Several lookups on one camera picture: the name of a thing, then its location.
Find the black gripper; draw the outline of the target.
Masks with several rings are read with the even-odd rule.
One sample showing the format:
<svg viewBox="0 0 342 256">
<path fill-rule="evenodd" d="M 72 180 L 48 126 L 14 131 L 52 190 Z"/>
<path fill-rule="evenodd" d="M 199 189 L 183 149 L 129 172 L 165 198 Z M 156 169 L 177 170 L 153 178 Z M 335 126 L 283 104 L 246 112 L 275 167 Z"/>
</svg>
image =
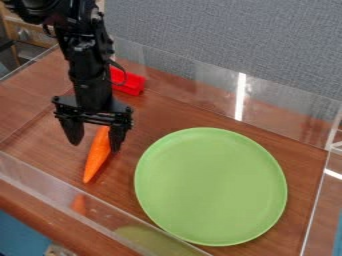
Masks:
<svg viewBox="0 0 342 256">
<path fill-rule="evenodd" d="M 111 98 L 99 110 L 80 107 L 73 95 L 55 96 L 55 117 L 69 143 L 77 146 L 84 137 L 84 123 L 111 126 L 108 132 L 111 152 L 120 150 L 125 134 L 132 127 L 132 108 Z"/>
</svg>

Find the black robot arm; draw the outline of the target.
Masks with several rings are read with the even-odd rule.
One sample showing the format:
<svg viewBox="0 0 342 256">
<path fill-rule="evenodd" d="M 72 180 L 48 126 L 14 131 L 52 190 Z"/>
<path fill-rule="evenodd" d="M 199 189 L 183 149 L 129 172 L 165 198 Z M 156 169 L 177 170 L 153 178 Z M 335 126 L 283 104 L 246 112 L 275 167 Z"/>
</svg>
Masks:
<svg viewBox="0 0 342 256">
<path fill-rule="evenodd" d="M 24 22 L 43 27 L 45 35 L 59 43 L 68 61 L 68 77 L 73 93 L 52 98 L 59 119 L 71 144 L 81 142 L 87 123 L 109 128 L 112 152 L 120 150 L 132 128 L 132 108 L 116 101 L 111 79 L 113 40 L 108 36 L 104 13 L 95 0 L 1 0 Z"/>
</svg>

